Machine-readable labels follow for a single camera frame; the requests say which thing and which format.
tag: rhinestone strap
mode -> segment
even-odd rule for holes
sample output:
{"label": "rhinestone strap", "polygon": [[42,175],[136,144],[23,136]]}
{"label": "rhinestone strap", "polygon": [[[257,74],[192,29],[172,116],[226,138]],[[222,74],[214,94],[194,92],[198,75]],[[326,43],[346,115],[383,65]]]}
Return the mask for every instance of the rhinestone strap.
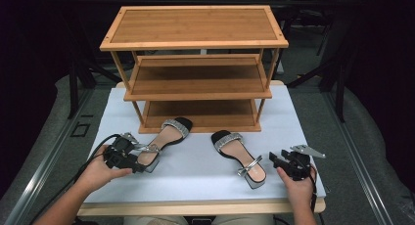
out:
{"label": "rhinestone strap", "polygon": [[256,165],[258,164],[260,161],[262,160],[262,155],[259,155],[259,157],[257,157],[252,163],[250,163],[250,165],[248,165],[247,167],[243,167],[240,168],[238,170],[238,175],[241,177],[245,177],[245,175],[248,174],[248,172]]}
{"label": "rhinestone strap", "polygon": [[134,148],[137,151],[143,151],[148,153],[161,153],[161,149],[156,144],[152,145],[138,145]]}
{"label": "rhinestone strap", "polygon": [[222,148],[224,145],[233,140],[238,140],[239,142],[241,142],[242,145],[244,145],[244,142],[242,141],[242,135],[240,135],[239,133],[232,133],[223,136],[220,140],[214,143],[214,147],[217,149],[218,152],[220,152],[220,148]]}
{"label": "rhinestone strap", "polygon": [[189,130],[182,123],[178,122],[175,119],[168,119],[162,123],[161,129],[164,129],[167,125],[171,125],[176,128],[183,136],[183,139],[189,134]]}

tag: gray carpet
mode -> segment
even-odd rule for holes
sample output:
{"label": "gray carpet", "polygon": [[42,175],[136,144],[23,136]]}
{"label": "gray carpet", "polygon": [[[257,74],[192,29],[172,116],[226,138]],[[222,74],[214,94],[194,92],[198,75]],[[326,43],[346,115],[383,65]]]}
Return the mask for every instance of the gray carpet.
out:
{"label": "gray carpet", "polygon": [[[321,40],[320,30],[295,28],[292,31],[290,48],[284,51],[282,61],[284,74],[278,75],[277,79],[288,83],[319,64],[320,58],[315,53]],[[100,74],[95,77],[99,85],[94,90],[85,90],[79,85],[84,106],[71,121],[67,121],[69,80],[65,77],[57,83],[58,99],[49,119],[20,174],[0,202],[1,224],[27,224],[86,160],[110,88],[115,86]],[[385,144],[373,119],[346,90],[346,123],[339,123],[333,113],[332,94],[320,93],[316,88],[318,81],[318,77],[313,78],[290,89],[290,94],[308,144],[327,156],[326,159],[315,159],[327,193],[327,208],[322,213],[325,224],[415,224],[401,211],[402,205],[410,202],[409,192],[386,162]],[[62,146],[61,152],[54,151],[57,145]],[[38,193],[31,200],[24,200],[26,185],[30,179],[39,176],[36,170],[44,165],[48,156],[56,157],[55,161],[49,162],[53,169],[46,175],[47,180],[37,185]],[[379,200],[370,198],[374,193],[379,195]],[[383,207],[380,210],[387,213],[378,212],[377,207]],[[293,224],[291,214],[279,216]],[[121,218],[88,217],[86,220],[103,225],[122,224]]]}

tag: sandal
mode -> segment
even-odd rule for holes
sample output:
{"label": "sandal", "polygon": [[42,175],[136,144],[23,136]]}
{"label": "sandal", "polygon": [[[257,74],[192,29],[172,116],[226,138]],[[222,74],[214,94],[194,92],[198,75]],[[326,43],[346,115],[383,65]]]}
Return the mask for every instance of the sandal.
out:
{"label": "sandal", "polygon": [[242,165],[238,175],[245,177],[252,189],[265,183],[266,173],[259,164],[262,156],[256,159],[251,156],[242,142],[242,135],[220,130],[211,135],[211,141],[222,156],[235,159]]}
{"label": "sandal", "polygon": [[159,154],[162,148],[175,145],[184,140],[192,129],[193,123],[185,117],[166,120],[161,126],[159,135],[147,146],[141,148],[142,151],[137,158],[137,162],[146,167],[146,171],[151,173],[159,163]]}

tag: white table surface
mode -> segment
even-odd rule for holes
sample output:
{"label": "white table surface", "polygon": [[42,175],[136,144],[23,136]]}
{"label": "white table surface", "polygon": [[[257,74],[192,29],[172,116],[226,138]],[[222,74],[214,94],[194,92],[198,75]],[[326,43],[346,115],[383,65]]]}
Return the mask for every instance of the white table surface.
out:
{"label": "white table surface", "polygon": [[[245,178],[237,175],[240,164],[216,151],[210,140],[211,133],[190,133],[180,144],[163,150],[153,173],[136,173],[114,179],[92,193],[84,204],[285,199],[286,189],[268,154],[280,155],[282,149],[290,151],[290,146],[307,143],[287,87],[272,85],[271,91],[273,98],[266,100],[260,118],[262,131],[240,132],[251,155],[263,157],[260,162],[266,172],[263,186],[252,190]],[[124,88],[112,89],[91,152],[113,134],[131,132],[143,144],[150,143],[157,136],[138,134],[138,116],[131,103],[123,101],[124,93]],[[138,104],[143,110],[144,102]],[[317,193],[318,198],[326,196],[320,177],[317,179]]]}

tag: shoe rack shelf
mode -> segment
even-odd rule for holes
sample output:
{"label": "shoe rack shelf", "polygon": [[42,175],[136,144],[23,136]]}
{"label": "shoe rack shelf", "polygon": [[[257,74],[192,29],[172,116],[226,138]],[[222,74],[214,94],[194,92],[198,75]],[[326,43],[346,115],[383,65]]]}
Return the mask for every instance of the shoe rack shelf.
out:
{"label": "shoe rack shelf", "polygon": [[[268,6],[121,7],[100,49],[110,51],[140,119],[140,133],[158,133],[168,118],[193,121],[192,132],[260,131],[259,117],[274,66],[265,48],[287,48]],[[138,56],[148,50],[257,49],[254,54]],[[118,52],[135,61],[129,76]],[[255,100],[260,99],[259,107]],[[137,101],[145,101],[141,111]]]}

